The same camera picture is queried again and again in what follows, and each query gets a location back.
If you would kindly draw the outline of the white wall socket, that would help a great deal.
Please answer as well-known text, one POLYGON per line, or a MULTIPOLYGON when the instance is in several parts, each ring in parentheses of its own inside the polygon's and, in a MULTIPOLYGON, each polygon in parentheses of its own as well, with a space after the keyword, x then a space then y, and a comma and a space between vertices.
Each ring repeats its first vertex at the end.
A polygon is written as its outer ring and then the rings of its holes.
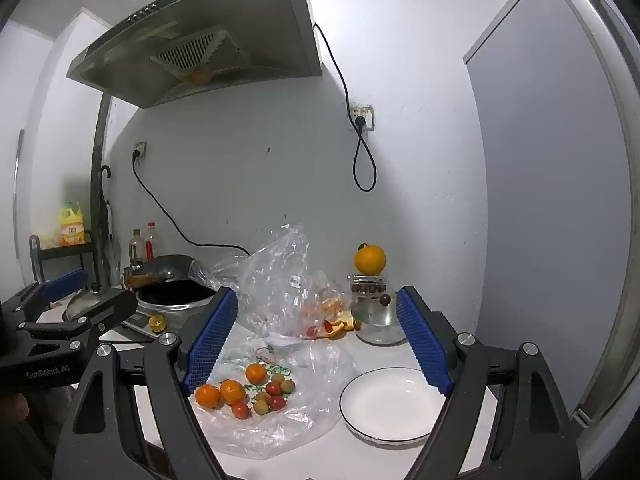
POLYGON ((370 132, 374 130, 374 109, 371 105, 352 106, 350 108, 350 116, 352 116, 354 124, 362 131, 370 132))
POLYGON ((138 159, 142 159, 146 153, 146 142, 138 142, 134 144, 134 149, 132 150, 132 160, 135 162, 138 159))

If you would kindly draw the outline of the mandarin orange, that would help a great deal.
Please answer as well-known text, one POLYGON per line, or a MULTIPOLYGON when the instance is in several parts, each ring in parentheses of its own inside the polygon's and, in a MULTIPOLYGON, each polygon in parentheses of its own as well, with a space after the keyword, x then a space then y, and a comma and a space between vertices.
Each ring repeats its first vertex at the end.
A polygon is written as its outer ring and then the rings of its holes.
POLYGON ((195 389, 194 399, 201 408, 212 410, 213 408, 218 408, 220 391, 213 385, 201 385, 195 389))
POLYGON ((259 363, 250 364, 244 372, 247 381, 254 386, 261 386, 268 382, 267 369, 259 363))
POLYGON ((225 380, 220 384, 220 397, 225 404, 233 405, 243 402, 246 396, 244 386, 236 380, 225 380))

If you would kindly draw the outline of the large orange on container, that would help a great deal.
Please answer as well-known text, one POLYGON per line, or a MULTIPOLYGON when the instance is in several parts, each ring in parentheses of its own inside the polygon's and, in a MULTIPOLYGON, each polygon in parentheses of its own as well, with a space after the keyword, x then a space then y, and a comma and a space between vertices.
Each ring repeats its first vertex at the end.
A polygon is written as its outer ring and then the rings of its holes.
POLYGON ((380 246, 362 243, 354 255, 354 267, 363 275, 380 275, 386 267, 386 253, 380 246))

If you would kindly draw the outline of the black metal rack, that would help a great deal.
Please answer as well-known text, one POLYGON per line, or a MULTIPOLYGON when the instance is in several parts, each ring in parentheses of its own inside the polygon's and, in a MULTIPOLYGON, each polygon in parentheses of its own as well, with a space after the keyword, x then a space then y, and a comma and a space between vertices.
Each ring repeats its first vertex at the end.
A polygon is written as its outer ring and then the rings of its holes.
POLYGON ((98 271, 98 248, 96 248, 96 244, 94 244, 92 240, 78 245, 42 248, 39 236, 32 234, 29 237, 28 247, 30 263, 32 264, 32 275, 38 283, 43 283, 46 280, 43 270, 43 263, 45 261, 77 257, 81 270, 84 270, 84 255, 90 255, 93 276, 93 281, 90 282, 90 286, 101 288, 102 281, 98 271))

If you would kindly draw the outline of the white wall socket left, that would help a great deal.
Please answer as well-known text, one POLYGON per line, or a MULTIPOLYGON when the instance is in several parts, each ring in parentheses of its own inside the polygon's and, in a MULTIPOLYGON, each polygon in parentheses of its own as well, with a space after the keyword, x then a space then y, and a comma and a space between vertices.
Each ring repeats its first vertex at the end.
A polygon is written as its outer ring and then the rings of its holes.
POLYGON ((142 159, 146 153, 146 142, 138 142, 134 144, 134 149, 132 150, 132 160, 135 162, 138 159, 142 159))

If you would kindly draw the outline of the steel saucepan with lid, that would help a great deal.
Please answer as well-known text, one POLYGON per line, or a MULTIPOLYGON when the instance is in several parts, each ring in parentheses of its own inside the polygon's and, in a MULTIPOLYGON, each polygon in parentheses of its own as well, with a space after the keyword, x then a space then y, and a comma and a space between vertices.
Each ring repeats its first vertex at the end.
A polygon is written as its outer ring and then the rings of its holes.
POLYGON ((357 337, 366 344, 389 347, 406 340, 397 318, 395 300, 390 295, 359 301, 350 313, 357 337))

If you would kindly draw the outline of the red sauce bottle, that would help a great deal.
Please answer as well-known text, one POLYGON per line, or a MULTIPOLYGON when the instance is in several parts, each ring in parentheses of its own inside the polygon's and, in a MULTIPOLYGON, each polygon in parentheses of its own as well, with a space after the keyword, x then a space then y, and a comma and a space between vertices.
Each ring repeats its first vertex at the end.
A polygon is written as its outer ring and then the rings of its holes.
POLYGON ((151 261, 157 254, 157 232, 155 223, 149 222, 144 236, 145 260, 151 261))

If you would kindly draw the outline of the red cherry tomato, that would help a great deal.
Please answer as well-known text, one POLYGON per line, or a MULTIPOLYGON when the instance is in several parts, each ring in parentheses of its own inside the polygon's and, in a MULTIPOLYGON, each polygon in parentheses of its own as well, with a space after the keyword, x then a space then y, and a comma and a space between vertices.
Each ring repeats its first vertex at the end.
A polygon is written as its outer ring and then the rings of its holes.
POLYGON ((273 411, 280 411, 286 407, 286 401, 282 396, 272 396, 269 400, 269 405, 273 411))
POLYGON ((265 390, 270 396, 280 396, 282 394, 280 382, 268 382, 265 386, 265 390))
POLYGON ((231 411, 233 416, 237 419, 247 419, 250 417, 250 407, 243 400, 232 403, 231 411))

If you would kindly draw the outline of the white plate black rim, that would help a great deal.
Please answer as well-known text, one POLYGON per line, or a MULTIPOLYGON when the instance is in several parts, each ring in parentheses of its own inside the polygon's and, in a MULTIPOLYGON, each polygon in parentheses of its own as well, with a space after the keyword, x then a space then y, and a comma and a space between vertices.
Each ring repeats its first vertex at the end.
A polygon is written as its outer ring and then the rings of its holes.
POLYGON ((427 439, 445 401, 420 370, 384 367, 351 380, 338 407, 347 428, 361 440, 407 446, 427 439))

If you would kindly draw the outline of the clear container of dark fruits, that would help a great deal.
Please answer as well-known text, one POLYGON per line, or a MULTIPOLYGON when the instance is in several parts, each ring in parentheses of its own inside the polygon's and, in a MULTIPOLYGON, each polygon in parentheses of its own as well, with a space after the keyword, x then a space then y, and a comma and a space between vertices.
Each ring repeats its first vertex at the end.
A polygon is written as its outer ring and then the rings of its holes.
POLYGON ((349 288, 357 301, 378 299, 387 292, 382 275, 352 274, 348 277, 349 288))

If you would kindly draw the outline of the yellow oil bottle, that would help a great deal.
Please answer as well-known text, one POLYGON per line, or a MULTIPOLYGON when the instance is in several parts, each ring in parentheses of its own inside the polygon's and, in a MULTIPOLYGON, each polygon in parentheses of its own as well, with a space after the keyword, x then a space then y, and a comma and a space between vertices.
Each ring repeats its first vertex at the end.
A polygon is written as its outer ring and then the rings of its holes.
POLYGON ((66 202, 58 214, 60 245, 75 246, 85 244, 85 223, 80 203, 66 202))

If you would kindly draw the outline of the white wall socket right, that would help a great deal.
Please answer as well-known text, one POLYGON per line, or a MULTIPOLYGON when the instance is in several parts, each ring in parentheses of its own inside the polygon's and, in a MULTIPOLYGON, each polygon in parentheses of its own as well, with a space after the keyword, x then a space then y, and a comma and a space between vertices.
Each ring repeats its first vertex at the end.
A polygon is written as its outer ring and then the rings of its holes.
POLYGON ((350 116, 352 116, 354 124, 362 131, 370 132, 374 130, 374 109, 371 105, 352 106, 350 108, 350 116))

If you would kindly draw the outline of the printed flat plastic bag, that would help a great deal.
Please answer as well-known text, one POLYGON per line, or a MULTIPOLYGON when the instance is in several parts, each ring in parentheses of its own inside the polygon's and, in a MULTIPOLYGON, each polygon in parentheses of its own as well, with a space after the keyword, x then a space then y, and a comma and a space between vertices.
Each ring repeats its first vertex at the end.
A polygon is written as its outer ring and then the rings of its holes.
POLYGON ((336 342, 235 326, 205 383, 218 392, 217 404, 206 406, 201 388, 190 402, 214 451, 266 460, 327 434, 355 373, 354 358, 336 342))

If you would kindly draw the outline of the steel range hood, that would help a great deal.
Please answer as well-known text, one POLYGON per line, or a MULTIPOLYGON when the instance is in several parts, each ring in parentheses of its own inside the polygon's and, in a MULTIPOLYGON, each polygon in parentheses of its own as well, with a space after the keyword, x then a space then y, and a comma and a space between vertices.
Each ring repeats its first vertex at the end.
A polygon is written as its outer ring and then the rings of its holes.
POLYGON ((308 0, 156 0, 93 41, 67 76, 151 108, 321 73, 308 0))

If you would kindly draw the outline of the crumpled clear plastic bag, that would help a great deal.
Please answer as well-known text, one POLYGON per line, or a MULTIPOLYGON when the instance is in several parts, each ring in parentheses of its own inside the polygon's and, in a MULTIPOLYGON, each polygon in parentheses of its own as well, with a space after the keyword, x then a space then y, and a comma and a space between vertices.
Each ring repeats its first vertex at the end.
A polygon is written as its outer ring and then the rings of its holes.
POLYGON ((321 338, 323 321, 348 311, 352 293, 344 282, 311 269, 308 252, 304 228, 282 226, 265 247, 248 257, 212 266, 192 262, 190 279, 213 290, 233 290, 236 322, 256 334, 311 338, 306 329, 316 326, 314 338, 321 338))

